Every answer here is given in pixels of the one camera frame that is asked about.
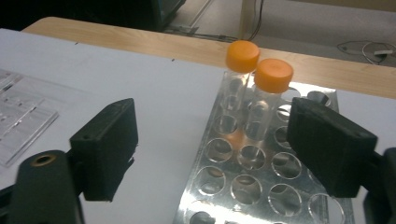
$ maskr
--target cable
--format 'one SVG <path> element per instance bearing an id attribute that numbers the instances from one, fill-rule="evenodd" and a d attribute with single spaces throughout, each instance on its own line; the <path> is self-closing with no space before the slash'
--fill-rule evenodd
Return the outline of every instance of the cable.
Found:
<path id="1" fill-rule="evenodd" d="M 253 3 L 253 21 L 255 21 L 256 20 L 256 10 L 257 10 L 257 0 L 254 0 L 254 3 Z M 255 29 L 255 25 L 254 25 L 254 22 L 253 23 L 251 23 L 251 30 L 254 30 Z"/>
<path id="2" fill-rule="evenodd" d="M 347 47 L 344 47 L 344 48 L 341 47 L 342 45 L 346 45 L 346 44 L 349 44 L 349 43 L 362 43 L 362 44 L 364 44 L 364 46 L 361 48 L 361 53 L 351 53 L 351 52 L 347 52 Z M 387 58 L 387 55 L 385 55 L 385 57 L 381 57 L 380 60 L 375 60 L 375 59 L 373 59 L 373 58 L 370 58 L 369 56 L 367 56 L 367 53 L 366 53 L 366 48 L 367 48 L 368 46 L 370 46 L 370 45 L 382 45 L 382 46 L 384 46 L 384 47 L 387 48 L 387 49 L 389 49 L 389 46 L 391 46 L 391 47 L 393 47 L 394 50 L 396 51 L 396 46 L 393 45 L 393 44 L 390 44 L 390 43 L 382 43 L 382 42 L 374 42 L 374 41 L 371 41 L 371 40 L 347 41 L 347 42 L 338 44 L 338 45 L 337 45 L 337 48 L 338 48 L 339 50 L 341 50 L 342 52 L 344 52 L 344 53 L 346 53 L 346 54 L 349 54 L 349 55 L 361 55 L 361 56 L 363 56 L 363 57 L 367 60 L 367 62 L 369 62 L 369 63 L 371 63 L 371 64 L 380 65 L 382 62 L 385 61 L 385 59 Z"/>
<path id="3" fill-rule="evenodd" d="M 247 39 L 248 41 L 251 41 L 256 37 L 257 33 L 260 31 L 260 27 L 262 26 L 262 8 L 264 5 L 264 0 L 261 0 L 260 2 L 260 15 L 259 15 L 259 21 L 257 22 L 256 29 L 253 31 L 251 36 Z"/>
<path id="4" fill-rule="evenodd" d="M 196 33 L 190 33 L 190 32 L 186 32 L 186 31 L 180 31 L 178 29 L 168 29 L 167 31 L 165 30 L 165 32 L 168 34 L 192 36 L 192 37 L 204 38 L 204 39 L 209 39 L 209 40 L 217 40 L 217 41 L 222 41 L 222 42 L 234 42 L 235 40 L 238 40 L 238 38 L 233 37 L 233 36 L 228 36 L 228 35 L 196 34 Z"/>

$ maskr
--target rack hole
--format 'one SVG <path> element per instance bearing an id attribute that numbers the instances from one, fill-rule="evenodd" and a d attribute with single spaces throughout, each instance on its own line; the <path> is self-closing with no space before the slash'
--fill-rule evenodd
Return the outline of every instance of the rack hole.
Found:
<path id="1" fill-rule="evenodd" d="M 277 109 L 277 117 L 283 121 L 289 121 L 291 105 L 282 105 Z"/>
<path id="2" fill-rule="evenodd" d="M 345 223 L 345 215 L 340 203 L 329 195 L 312 196 L 308 202 L 308 209 L 315 223 Z"/>
<path id="3" fill-rule="evenodd" d="M 254 146 L 243 147 L 238 154 L 239 163 L 248 170 L 257 170 L 264 166 L 264 152 Z"/>
<path id="4" fill-rule="evenodd" d="M 229 134 L 235 132 L 238 127 L 236 118 L 228 115 L 221 115 L 216 118 L 214 127 L 216 132 L 221 134 Z"/>
<path id="5" fill-rule="evenodd" d="M 200 193 L 204 195 L 216 194 L 224 188 L 224 173 L 218 168 L 206 167 L 198 173 L 195 183 Z"/>
<path id="6" fill-rule="evenodd" d="M 206 156 L 212 161 L 227 161 L 232 155 L 231 144 L 224 139 L 213 139 L 206 146 Z"/>
<path id="7" fill-rule="evenodd" d="M 301 97 L 301 94 L 296 89 L 289 87 L 289 89 L 282 93 L 281 98 L 285 101 L 291 102 L 294 97 Z"/>
<path id="8" fill-rule="evenodd" d="M 330 105 L 331 103 L 330 98 L 321 91 L 311 91 L 306 95 L 306 98 L 322 105 Z"/>
<path id="9" fill-rule="evenodd" d="M 302 165 L 293 155 L 285 152 L 276 154 L 272 159 L 275 173 L 286 179 L 293 179 L 300 175 Z"/>
<path id="10" fill-rule="evenodd" d="M 240 203 L 254 204 L 262 194 L 260 183 L 250 175 L 240 175 L 231 184 L 233 197 Z"/>
<path id="11" fill-rule="evenodd" d="M 282 147 L 290 148 L 290 144 L 287 140 L 287 135 L 288 135 L 288 127 L 280 127 L 276 130 L 275 132 L 275 139 L 278 144 L 280 144 Z"/>
<path id="12" fill-rule="evenodd" d="M 194 214 L 190 219 L 190 224 L 215 224 L 216 220 L 206 212 Z"/>
<path id="13" fill-rule="evenodd" d="M 289 185 L 275 185 L 270 190 L 268 200 L 273 210 L 285 217 L 292 217 L 301 210 L 301 197 Z"/>

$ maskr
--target test tube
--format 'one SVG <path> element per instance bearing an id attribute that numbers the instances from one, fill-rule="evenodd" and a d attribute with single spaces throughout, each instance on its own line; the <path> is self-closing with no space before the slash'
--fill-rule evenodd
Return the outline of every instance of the test tube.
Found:
<path id="1" fill-rule="evenodd" d="M 282 60 L 265 59 L 258 63 L 254 76 L 256 88 L 245 126 L 248 138 L 264 139 L 280 96 L 288 90 L 292 76 L 293 68 Z"/>
<path id="2" fill-rule="evenodd" d="M 221 92 L 221 106 L 225 110 L 239 110 L 243 102 L 250 74 L 256 69 L 260 50 L 252 42 L 237 40 L 227 49 L 226 64 Z"/>
<path id="3" fill-rule="evenodd" d="M 248 79 L 256 69 L 259 60 L 259 48 L 246 40 L 237 40 L 227 49 L 226 64 L 228 70 L 221 82 L 221 116 L 216 119 L 218 133 L 232 133 L 237 128 L 238 111 L 244 101 Z"/>

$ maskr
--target floor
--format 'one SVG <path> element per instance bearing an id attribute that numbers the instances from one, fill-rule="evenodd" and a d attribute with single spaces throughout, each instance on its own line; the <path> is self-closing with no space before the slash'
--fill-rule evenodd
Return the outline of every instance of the floor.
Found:
<path id="1" fill-rule="evenodd" d="M 255 20 L 245 38 L 251 35 L 259 18 L 260 0 L 255 5 L 250 9 L 256 11 Z M 234 38 L 224 36 L 238 37 L 241 7 L 242 0 L 187 0 L 167 32 L 177 30 L 179 34 L 232 41 Z M 267 49 L 370 63 L 362 55 L 363 47 L 369 42 L 349 42 L 361 40 L 396 45 L 396 13 L 265 0 L 262 25 L 252 41 Z M 392 49 L 394 53 L 386 58 L 374 56 L 375 51 L 382 49 Z M 392 45 L 369 44 L 364 53 L 372 59 L 371 63 L 383 60 L 381 65 L 396 67 L 396 47 Z"/>

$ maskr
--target glass vial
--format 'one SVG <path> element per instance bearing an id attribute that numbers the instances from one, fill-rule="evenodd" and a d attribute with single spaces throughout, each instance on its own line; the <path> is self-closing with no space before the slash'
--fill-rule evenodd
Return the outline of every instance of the glass vial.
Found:
<path id="1" fill-rule="evenodd" d="M 259 62 L 254 76 L 254 97 L 249 107 L 245 134 L 252 140 L 264 140 L 278 101 L 289 88 L 293 68 L 279 59 Z"/>

